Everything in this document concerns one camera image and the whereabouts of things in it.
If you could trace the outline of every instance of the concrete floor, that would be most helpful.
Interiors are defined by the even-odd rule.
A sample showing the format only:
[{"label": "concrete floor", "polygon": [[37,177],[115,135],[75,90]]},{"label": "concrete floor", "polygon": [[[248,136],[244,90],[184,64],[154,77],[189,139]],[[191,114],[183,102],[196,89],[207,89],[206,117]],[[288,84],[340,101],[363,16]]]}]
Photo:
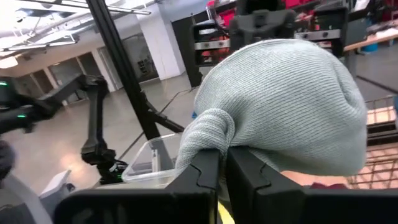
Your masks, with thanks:
[{"label": "concrete floor", "polygon": [[[398,88],[397,49],[395,45],[371,55],[358,56],[358,73]],[[391,94],[362,81],[358,82],[358,86],[367,100]],[[143,89],[149,101],[158,110],[164,109],[164,114],[173,121],[186,126],[192,120],[196,91],[187,91],[190,85],[185,75],[146,84]],[[34,133],[22,134],[18,130],[5,134],[5,140],[14,146],[18,155],[14,174],[37,193],[55,174],[66,169],[72,170],[70,181],[78,189],[97,183],[99,175],[96,169],[85,164],[80,157],[80,149],[86,140],[87,116],[88,102],[84,101],[66,107],[54,119],[37,124]],[[162,135],[171,133],[161,126],[159,130]],[[147,141],[141,133],[124,90],[110,94],[104,102],[104,138],[108,147],[116,150],[117,157],[129,162]]]}]

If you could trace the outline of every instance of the yellow strap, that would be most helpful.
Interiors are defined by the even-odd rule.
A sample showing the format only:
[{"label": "yellow strap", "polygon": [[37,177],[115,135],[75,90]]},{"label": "yellow strap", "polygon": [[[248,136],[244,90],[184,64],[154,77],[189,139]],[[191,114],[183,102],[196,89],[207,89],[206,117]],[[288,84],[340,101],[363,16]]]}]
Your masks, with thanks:
[{"label": "yellow strap", "polygon": [[235,224],[233,218],[231,217],[231,215],[229,215],[229,212],[219,202],[218,202],[218,213],[220,213],[223,224]]}]

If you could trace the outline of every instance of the gray knit beanie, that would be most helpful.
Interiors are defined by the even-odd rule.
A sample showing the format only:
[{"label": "gray knit beanie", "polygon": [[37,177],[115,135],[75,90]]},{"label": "gray knit beanie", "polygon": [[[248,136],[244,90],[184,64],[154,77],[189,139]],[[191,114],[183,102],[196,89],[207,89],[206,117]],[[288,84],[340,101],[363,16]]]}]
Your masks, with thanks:
[{"label": "gray knit beanie", "polygon": [[[250,146],[278,171],[354,175],[365,163],[367,109],[332,54],[304,40],[265,40],[223,60],[195,98],[176,168],[202,149]],[[220,196],[228,199],[224,175]]]}]

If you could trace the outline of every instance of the glass door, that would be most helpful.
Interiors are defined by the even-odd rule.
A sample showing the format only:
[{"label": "glass door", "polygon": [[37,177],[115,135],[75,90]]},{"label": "glass door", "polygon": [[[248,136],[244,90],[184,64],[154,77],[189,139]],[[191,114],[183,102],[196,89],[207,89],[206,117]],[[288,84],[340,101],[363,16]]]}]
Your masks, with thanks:
[{"label": "glass door", "polygon": [[124,39],[123,46],[139,82],[159,77],[143,34]]},{"label": "glass door", "polygon": [[16,78],[16,88],[19,93],[33,98],[39,98],[44,94],[31,74]]},{"label": "glass door", "polygon": [[49,78],[43,70],[32,73],[33,79],[36,81],[43,93],[48,93],[53,90]]},{"label": "glass door", "polygon": [[[67,83],[83,74],[76,58],[71,58],[66,61],[56,63],[55,65],[51,65],[49,66],[49,70],[58,85],[63,85],[64,83]],[[67,102],[73,103],[85,99],[87,99],[86,93],[82,90],[77,90],[74,94],[68,97]]]},{"label": "glass door", "polygon": [[102,77],[101,71],[98,68],[98,65],[95,62],[95,59],[91,52],[88,52],[87,54],[83,54],[77,58],[80,61],[80,65],[83,67],[83,72],[85,75]]}]

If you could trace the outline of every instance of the black stand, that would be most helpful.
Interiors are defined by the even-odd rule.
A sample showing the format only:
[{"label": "black stand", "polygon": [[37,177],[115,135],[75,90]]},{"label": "black stand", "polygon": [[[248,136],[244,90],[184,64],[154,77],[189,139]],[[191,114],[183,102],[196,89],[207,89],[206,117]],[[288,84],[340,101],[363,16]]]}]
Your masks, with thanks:
[{"label": "black stand", "polygon": [[[160,114],[147,101],[145,94],[141,90],[136,74],[123,47],[119,33],[114,25],[112,17],[104,0],[87,0],[88,7],[93,15],[97,28],[108,49],[115,69],[118,72],[123,83],[124,89],[131,102],[134,111],[137,114],[138,121],[144,131],[145,137],[150,140],[160,137],[159,130],[155,123],[159,123],[170,130],[179,133],[184,127],[167,119],[166,116]],[[164,144],[157,146],[160,157],[161,170],[173,169],[174,165],[167,153]]]},{"label": "black stand", "polygon": [[[220,152],[206,149],[165,189],[81,190],[58,204],[54,223],[216,224],[220,165]],[[397,220],[397,190],[308,189],[244,146],[228,149],[225,172],[236,224]]]}]

